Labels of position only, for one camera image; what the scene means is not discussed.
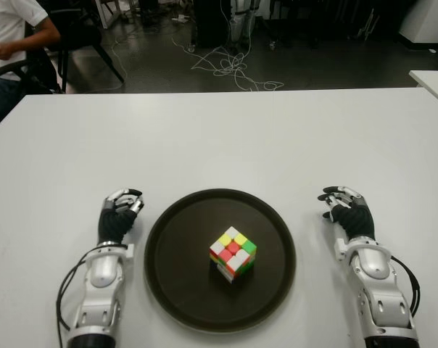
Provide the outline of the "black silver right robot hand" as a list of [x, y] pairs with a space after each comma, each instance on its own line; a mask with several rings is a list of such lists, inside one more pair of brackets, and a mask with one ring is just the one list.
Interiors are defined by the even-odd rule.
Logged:
[[329, 186], [318, 200], [328, 206], [323, 217], [338, 223], [349, 241], [358, 237], [376, 239], [373, 217], [364, 196], [346, 186]]

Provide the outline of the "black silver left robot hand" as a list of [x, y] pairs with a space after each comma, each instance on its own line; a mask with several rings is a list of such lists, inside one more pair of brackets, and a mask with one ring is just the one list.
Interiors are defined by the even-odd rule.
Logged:
[[98, 244], [121, 244], [143, 207], [142, 192], [133, 188], [122, 188], [107, 196], [99, 216]]

